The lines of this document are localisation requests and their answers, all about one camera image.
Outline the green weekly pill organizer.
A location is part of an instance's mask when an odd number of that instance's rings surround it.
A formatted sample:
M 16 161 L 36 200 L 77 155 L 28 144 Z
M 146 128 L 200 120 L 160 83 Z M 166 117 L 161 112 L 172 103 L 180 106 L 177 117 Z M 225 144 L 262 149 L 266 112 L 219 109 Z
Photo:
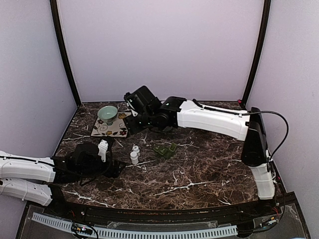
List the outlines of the green weekly pill organizer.
M 161 157 L 165 159 L 170 159 L 176 151 L 177 144 L 172 143 L 169 147 L 165 147 L 163 145 L 156 145 L 153 150 L 155 153 L 160 155 Z

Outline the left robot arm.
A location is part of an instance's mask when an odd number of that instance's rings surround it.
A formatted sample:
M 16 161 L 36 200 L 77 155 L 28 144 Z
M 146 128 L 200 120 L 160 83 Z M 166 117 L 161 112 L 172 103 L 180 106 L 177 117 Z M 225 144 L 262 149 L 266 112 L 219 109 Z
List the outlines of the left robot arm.
M 117 178 L 126 163 L 113 158 L 111 137 L 99 144 L 84 142 L 65 156 L 26 157 L 0 153 L 0 193 L 50 205 L 59 217 L 70 213 L 64 202 L 60 184 L 76 183 L 85 186 L 98 177 Z

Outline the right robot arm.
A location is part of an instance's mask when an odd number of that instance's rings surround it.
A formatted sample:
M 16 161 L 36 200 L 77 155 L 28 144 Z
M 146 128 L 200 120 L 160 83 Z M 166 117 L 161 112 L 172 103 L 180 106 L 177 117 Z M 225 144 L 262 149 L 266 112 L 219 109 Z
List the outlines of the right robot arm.
M 145 128 L 196 128 L 242 141 L 241 161 L 251 169 L 260 199 L 254 211 L 259 216 L 265 216 L 273 209 L 275 184 L 269 166 L 271 156 L 258 108 L 251 111 L 230 110 L 174 96 L 161 102 L 147 86 L 141 86 L 133 93 L 127 92 L 124 100 L 132 111 L 126 121 L 131 132 Z

